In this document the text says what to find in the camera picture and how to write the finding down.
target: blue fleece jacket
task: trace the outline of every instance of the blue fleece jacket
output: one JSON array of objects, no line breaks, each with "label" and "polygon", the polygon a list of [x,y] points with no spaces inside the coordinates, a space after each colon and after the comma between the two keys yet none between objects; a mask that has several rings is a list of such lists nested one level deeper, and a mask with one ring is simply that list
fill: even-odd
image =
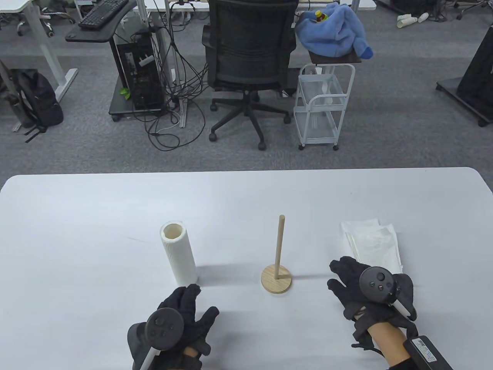
[{"label": "blue fleece jacket", "polygon": [[326,57],[341,57],[354,48],[361,59],[373,56],[365,28],[350,7],[333,2],[321,11],[329,17],[323,22],[317,23],[315,11],[305,11],[296,22],[296,34],[306,49]]}]

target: white desk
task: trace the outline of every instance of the white desk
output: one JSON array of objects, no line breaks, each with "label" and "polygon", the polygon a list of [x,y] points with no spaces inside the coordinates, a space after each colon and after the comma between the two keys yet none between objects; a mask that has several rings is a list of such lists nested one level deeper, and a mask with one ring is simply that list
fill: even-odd
[{"label": "white desk", "polygon": [[0,0],[0,13],[20,13],[23,12],[33,31],[33,35],[39,43],[39,47],[43,52],[51,72],[56,78],[58,87],[55,89],[57,100],[60,101],[67,92],[70,84],[77,75],[76,68],[70,69],[66,74],[63,72],[62,66],[58,61],[55,51],[50,45],[49,38],[39,21],[35,6],[30,0]]},{"label": "white desk", "polygon": [[[341,4],[351,4],[352,0],[341,0]],[[312,1],[310,4],[307,2],[302,2],[298,4],[298,10],[308,10],[317,9],[317,8],[325,8],[327,3]],[[163,0],[145,0],[145,7],[147,11],[166,11],[164,1]],[[375,10],[377,5],[373,0],[361,0],[359,3],[359,10]],[[183,5],[175,5],[173,6],[173,11],[209,11],[209,3],[204,1],[194,1],[193,7],[189,3],[185,3]]]},{"label": "white desk", "polygon": [[[272,296],[260,273],[281,213],[294,278]],[[182,220],[197,312],[221,311],[204,369],[386,369],[351,348],[326,286],[346,253],[339,223],[368,218],[396,228],[421,333],[454,369],[487,369],[493,196],[468,168],[13,177],[0,192],[0,367],[129,370],[128,327],[175,287],[159,228]]]}]

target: cardboard tube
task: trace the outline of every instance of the cardboard tube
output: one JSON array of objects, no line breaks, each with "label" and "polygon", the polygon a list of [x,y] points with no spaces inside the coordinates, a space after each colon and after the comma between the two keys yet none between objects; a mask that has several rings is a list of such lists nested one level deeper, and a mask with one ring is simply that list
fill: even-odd
[{"label": "cardboard tube", "polygon": [[188,287],[196,283],[199,276],[185,225],[179,221],[166,223],[160,234],[178,286]]},{"label": "cardboard tube", "polygon": [[418,18],[418,22],[421,23],[421,22],[424,22],[426,19],[428,19],[430,15],[428,13],[423,13],[419,18]]},{"label": "cardboard tube", "polygon": [[418,21],[416,17],[406,18],[402,21],[397,22],[397,28],[402,28],[414,24]]},{"label": "cardboard tube", "polygon": [[397,17],[397,21],[399,22],[399,21],[402,21],[402,20],[404,20],[404,19],[411,18],[411,17],[412,17],[412,15],[411,15],[411,14],[402,14],[402,15],[399,15],[399,16]]}]

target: cart wheel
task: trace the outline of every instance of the cart wheel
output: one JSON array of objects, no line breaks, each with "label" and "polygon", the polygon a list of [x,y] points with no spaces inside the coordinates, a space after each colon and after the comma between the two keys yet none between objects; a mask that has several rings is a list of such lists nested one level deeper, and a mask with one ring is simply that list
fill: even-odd
[{"label": "cart wheel", "polygon": [[479,127],[486,127],[486,126],[488,126],[488,125],[489,125],[489,122],[488,122],[488,121],[485,121],[485,120],[484,120],[484,119],[482,119],[482,118],[480,118],[480,119],[478,120],[478,126],[479,126]]}]

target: round wooden base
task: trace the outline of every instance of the round wooden base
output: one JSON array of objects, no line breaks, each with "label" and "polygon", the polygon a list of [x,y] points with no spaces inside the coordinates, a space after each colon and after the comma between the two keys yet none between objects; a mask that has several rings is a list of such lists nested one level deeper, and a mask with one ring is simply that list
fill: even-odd
[{"label": "round wooden base", "polygon": [[289,289],[292,278],[287,268],[279,266],[279,279],[274,279],[274,265],[272,264],[264,268],[260,281],[269,293],[280,294]]}]

